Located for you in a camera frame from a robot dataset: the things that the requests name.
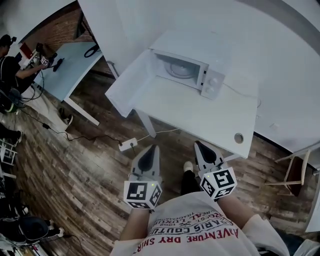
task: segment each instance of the white desk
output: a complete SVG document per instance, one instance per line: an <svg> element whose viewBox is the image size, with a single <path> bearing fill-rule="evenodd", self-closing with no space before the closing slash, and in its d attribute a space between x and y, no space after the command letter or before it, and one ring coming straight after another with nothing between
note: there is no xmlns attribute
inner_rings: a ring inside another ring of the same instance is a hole
<svg viewBox="0 0 320 256"><path fill-rule="evenodd" d="M70 99L70 95L80 81L103 56L101 51L98 51L91 57L84 57L85 52L94 45L94 42L65 43L56 52L57 57L54 60L54 65L59 59L64 58L58 70L53 72L52 68L48 68L42 72L44 77L44 89L48 93L55 96L60 101L65 101L85 118L98 126L99 122L96 119ZM43 85L41 73L37 75L34 81L40 86Z"/></svg>
<svg viewBox="0 0 320 256"><path fill-rule="evenodd" d="M258 95L258 84L243 77L229 75L224 83L242 94ZM159 76L151 84L134 109L152 137L156 132L149 116L233 153L226 161L248 157L256 121L256 98L239 95L224 85L219 96L210 100L201 96L199 90ZM241 144L234 140L237 133L243 135Z"/></svg>
<svg viewBox="0 0 320 256"><path fill-rule="evenodd" d="M305 232L320 231L320 174L318 174L318 185L312 202L308 220L305 223Z"/></svg>

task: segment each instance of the hand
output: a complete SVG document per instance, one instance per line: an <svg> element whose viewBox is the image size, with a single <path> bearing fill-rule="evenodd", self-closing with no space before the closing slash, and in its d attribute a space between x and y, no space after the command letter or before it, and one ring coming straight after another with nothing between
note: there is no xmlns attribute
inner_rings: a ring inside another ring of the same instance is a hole
<svg viewBox="0 0 320 256"><path fill-rule="evenodd" d="M39 68L40 70L45 70L48 67L48 65L40 64Z"/></svg>

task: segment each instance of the cord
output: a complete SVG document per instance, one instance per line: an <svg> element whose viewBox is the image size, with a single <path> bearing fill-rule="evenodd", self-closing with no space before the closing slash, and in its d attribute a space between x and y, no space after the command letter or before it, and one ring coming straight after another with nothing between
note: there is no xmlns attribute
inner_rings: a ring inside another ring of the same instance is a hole
<svg viewBox="0 0 320 256"><path fill-rule="evenodd" d="M44 78L44 74L42 73L42 70L40 70L40 72L41 72L41 78L42 78L42 90L41 90L39 96L34 98L34 96L36 94L36 89L33 88L34 93L33 93L32 98L27 99L28 101L23 101L23 103L27 103L29 101L33 101L33 100L36 100L36 99L40 98L42 93L44 92L44 90L45 90L45 78Z"/></svg>
<svg viewBox="0 0 320 256"><path fill-rule="evenodd" d="M87 50L87 51L85 52L85 54L84 54L84 57L85 57L85 58L89 58L89 57L91 57L92 55L94 55L94 54L100 49L100 47L99 47L99 45L98 45L98 42L97 42L95 36L91 33L90 29L87 27L87 24L85 23L84 20L82 21L82 23L83 23L85 29L88 31L89 35L91 36L92 40L95 42L95 46L91 47L91 48L90 48L89 50Z"/></svg>
<svg viewBox="0 0 320 256"><path fill-rule="evenodd" d="M247 98L252 98L252 99L258 99L260 101L259 105L256 107L257 109L261 106L262 100L257 97L257 96L252 96L252 95L248 95L248 94L243 94L239 91L237 91L236 89L232 88L230 85L227 85L225 83L223 83L226 87L230 88L232 91L234 91L236 94L242 95L243 97L247 97Z"/></svg>
<svg viewBox="0 0 320 256"><path fill-rule="evenodd" d="M136 151L135 151L135 149L134 149L134 145L133 145L132 143L130 143L130 146L131 146L131 148L132 148L132 150L133 150L134 156L136 157L137 154L136 154Z"/></svg>
<svg viewBox="0 0 320 256"><path fill-rule="evenodd" d="M84 252L85 255L88 256L88 254L86 253L85 249L82 247L82 244L81 244L81 241L80 241L79 237L77 237L77 236L74 235L74 234L66 234L66 235L64 235L64 236L62 236L62 237L58 237L58 238L56 238L56 239L54 239L54 240L50 240L50 241L40 241L40 244L50 243L50 242L59 240L59 239L61 239L61 238L64 238L64 239L76 238L76 239L79 241L79 245L80 245L80 247L81 247L81 250Z"/></svg>
<svg viewBox="0 0 320 256"><path fill-rule="evenodd" d="M72 238L72 237L73 237L73 238L78 239L79 245L80 245L80 247L81 247L81 250L84 252L84 254L85 254L86 256L88 256L88 254L86 253L85 249L82 247L82 244L81 244L81 241L80 241L79 237L77 237L77 236L74 235L74 234L67 234L67 235L64 235L63 237L64 237L64 238Z"/></svg>
<svg viewBox="0 0 320 256"><path fill-rule="evenodd" d="M161 130L161 131L157 131L156 134L169 133L169 132L173 132L173 131L176 131L176 130L180 130L180 129L177 128L177 129L173 129L173 130ZM144 140L145 138L148 138L149 136L150 136L150 134L147 135L147 136L145 136L145 137L143 137L143 138L138 139L136 142L142 141L142 140Z"/></svg>
<svg viewBox="0 0 320 256"><path fill-rule="evenodd" d="M81 138L84 138L84 139L86 139L86 140L88 140L88 141L93 141L93 140L95 140L95 139L97 139L97 138L108 137L108 138L110 138L110 139L112 139L112 140L114 140L114 141L116 141L116 142L119 142L119 144L122 144L119 139L113 138L113 137L111 137L110 135L106 135L106 134L105 134L105 135L100 135L100 136L95 136L95 137L92 137L92 138L87 138L86 136L80 136L80 137L77 137L77 138L70 139L68 133L66 133L65 131L57 132L57 131L55 131L54 129L52 129L49 125L47 125L47 124L44 123L44 122L39 121L38 119L36 119L36 118L33 117L32 115L30 115L29 113L24 112L22 109L21 109L21 111L22 111L23 113L25 113L26 115L28 115L29 117L31 117L32 119L34 119L34 120L36 120L37 122L39 122L40 124L42 124L42 127L43 127L43 128L46 128L47 130L52 130L52 131L54 131L56 134L66 134L66 138L67 138L67 140L70 141L70 142L72 142L72 141L74 141L74 140L81 139Z"/></svg>

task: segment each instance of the white microwave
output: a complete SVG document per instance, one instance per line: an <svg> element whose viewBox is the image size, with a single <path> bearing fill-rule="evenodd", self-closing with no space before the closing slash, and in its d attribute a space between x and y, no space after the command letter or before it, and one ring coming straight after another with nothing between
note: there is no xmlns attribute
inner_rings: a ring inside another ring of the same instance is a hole
<svg viewBox="0 0 320 256"><path fill-rule="evenodd" d="M105 95L127 117L158 76L214 100L229 70L230 56L229 44L215 33L168 30L126 68Z"/></svg>

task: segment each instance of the table leg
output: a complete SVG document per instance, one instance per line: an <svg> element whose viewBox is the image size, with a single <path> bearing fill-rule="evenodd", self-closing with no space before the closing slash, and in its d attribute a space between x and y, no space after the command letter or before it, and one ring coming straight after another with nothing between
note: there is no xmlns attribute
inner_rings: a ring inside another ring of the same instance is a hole
<svg viewBox="0 0 320 256"><path fill-rule="evenodd" d="M71 107L73 107L76 111L78 111L81 115L83 115L86 119L94 123L96 126L100 124L96 119L94 119L91 115L84 111L77 103L75 103L69 97L65 98L64 101L68 103Z"/></svg>
<svg viewBox="0 0 320 256"><path fill-rule="evenodd" d="M12 178L12 179L16 179L16 178L17 178L16 175L12 175L12 174L10 174L10 173L5 173L5 172L3 172L2 175L5 176L5 177L8 177L8 178Z"/></svg>
<svg viewBox="0 0 320 256"><path fill-rule="evenodd" d="M140 117L144 127L146 128L146 130L150 134L150 136L155 138L157 134L154 129L154 126L151 123L150 117L141 111L136 110L136 112L137 112L138 116Z"/></svg>
<svg viewBox="0 0 320 256"><path fill-rule="evenodd" d="M224 158L224 161L225 161L225 162L228 162L228 161L231 161L231 160L236 159L236 158L239 158L239 157L240 157L240 156L237 155L237 154L232 154L232 155L229 155L229 156L225 157L225 158Z"/></svg>

